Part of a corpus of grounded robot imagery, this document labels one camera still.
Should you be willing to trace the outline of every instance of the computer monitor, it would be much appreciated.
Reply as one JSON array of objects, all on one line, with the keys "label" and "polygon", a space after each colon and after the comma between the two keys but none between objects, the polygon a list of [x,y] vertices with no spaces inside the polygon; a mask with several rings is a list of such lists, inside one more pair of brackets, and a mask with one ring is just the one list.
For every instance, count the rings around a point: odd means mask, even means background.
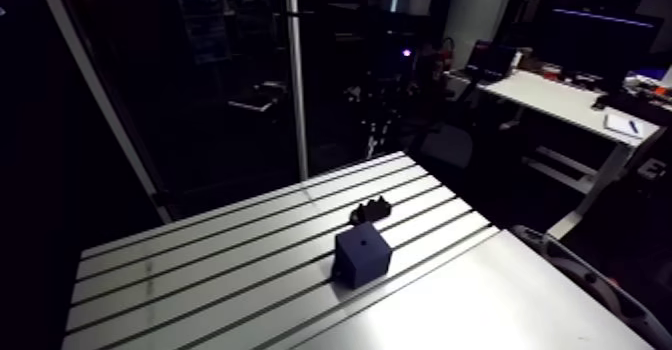
[{"label": "computer monitor", "polygon": [[535,54],[565,71],[599,76],[605,86],[620,87],[627,72],[638,68],[649,51],[661,23],[655,17],[556,8],[541,23]]},{"label": "computer monitor", "polygon": [[477,40],[464,70],[473,77],[480,69],[481,78],[491,82],[499,81],[508,75],[515,55],[515,48]]}]

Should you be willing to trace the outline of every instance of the desk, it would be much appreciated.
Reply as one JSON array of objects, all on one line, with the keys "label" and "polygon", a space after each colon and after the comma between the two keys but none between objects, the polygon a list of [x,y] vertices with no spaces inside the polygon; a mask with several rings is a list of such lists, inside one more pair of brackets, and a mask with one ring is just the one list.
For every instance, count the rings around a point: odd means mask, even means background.
[{"label": "desk", "polygon": [[[464,78],[450,75],[463,81]],[[529,108],[568,124],[574,125],[615,143],[614,150],[598,171],[591,169],[569,157],[550,149],[541,147],[537,151],[565,165],[582,172],[583,178],[576,180],[565,174],[541,164],[534,159],[526,159],[526,163],[540,172],[586,194],[578,208],[553,226],[549,233],[560,239],[569,232],[588,211],[597,196],[614,181],[635,149],[654,139],[660,127],[645,120],[633,117],[613,108],[596,111],[591,108],[599,94],[553,82],[525,71],[514,71],[509,77],[489,85],[479,85],[481,90],[510,100],[524,108]],[[641,122],[643,125],[642,139],[627,136],[604,128],[605,114],[616,114]]]},{"label": "desk", "polygon": [[[389,271],[344,290],[330,279],[334,236],[379,195],[393,204],[375,223],[394,249]],[[418,348],[650,348],[403,153],[86,250],[72,304],[64,350],[341,349],[351,335]]]}]

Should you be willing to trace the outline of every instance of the wall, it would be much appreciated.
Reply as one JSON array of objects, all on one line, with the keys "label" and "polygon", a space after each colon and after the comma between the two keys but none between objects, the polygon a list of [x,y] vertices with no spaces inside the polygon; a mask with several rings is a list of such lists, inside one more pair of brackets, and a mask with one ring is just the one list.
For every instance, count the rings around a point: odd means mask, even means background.
[{"label": "wall", "polygon": [[492,40],[509,0],[452,0],[444,37],[455,41],[453,68],[463,68],[478,39]]},{"label": "wall", "polygon": [[665,20],[651,52],[672,50],[672,0],[642,0],[637,13]]}]

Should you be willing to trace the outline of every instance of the paper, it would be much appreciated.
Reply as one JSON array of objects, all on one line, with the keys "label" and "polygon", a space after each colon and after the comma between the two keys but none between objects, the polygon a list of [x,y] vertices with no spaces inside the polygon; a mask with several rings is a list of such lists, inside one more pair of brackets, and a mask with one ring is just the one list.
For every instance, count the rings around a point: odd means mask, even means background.
[{"label": "paper", "polygon": [[622,116],[606,114],[604,128],[639,139],[644,138],[644,125],[641,122]]}]

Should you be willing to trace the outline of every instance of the black cube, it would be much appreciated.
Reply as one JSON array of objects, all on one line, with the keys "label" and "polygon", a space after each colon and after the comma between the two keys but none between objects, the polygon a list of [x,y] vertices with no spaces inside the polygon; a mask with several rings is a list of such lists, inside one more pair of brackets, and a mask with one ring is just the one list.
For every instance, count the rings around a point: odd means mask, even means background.
[{"label": "black cube", "polygon": [[392,249],[370,222],[336,235],[332,276],[356,289],[384,276],[390,266]]}]

